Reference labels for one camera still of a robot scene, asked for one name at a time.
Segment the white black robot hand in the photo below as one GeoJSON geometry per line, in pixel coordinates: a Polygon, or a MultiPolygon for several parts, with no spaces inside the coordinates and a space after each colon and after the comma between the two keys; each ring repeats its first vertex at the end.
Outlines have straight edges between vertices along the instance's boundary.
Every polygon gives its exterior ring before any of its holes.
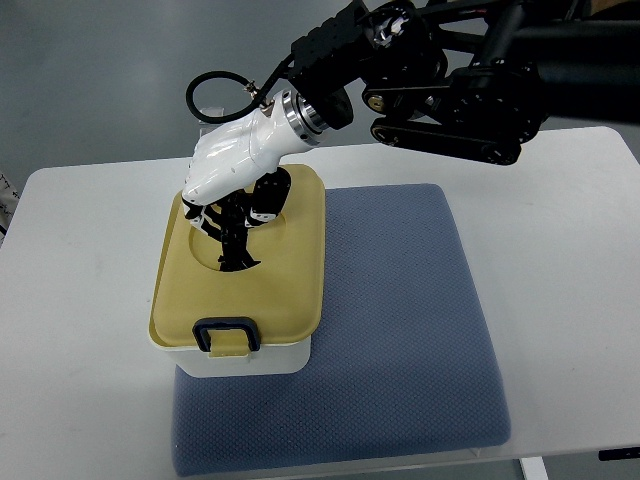
{"type": "Polygon", "coordinates": [[[214,205],[244,190],[249,195],[246,226],[251,229],[274,220],[291,187],[281,159],[315,147],[327,129],[316,109],[291,90],[276,94],[269,107],[219,127],[215,145],[196,144],[182,191],[185,217],[220,242],[214,205]]]}

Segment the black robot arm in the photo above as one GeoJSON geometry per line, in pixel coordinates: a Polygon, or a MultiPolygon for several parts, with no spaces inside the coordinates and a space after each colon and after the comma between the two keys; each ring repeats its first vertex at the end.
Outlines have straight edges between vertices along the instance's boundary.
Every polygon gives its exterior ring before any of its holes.
{"type": "Polygon", "coordinates": [[[291,47],[287,78],[333,129],[363,81],[379,142],[510,165],[551,117],[637,123],[635,1],[354,1],[291,47]]]}

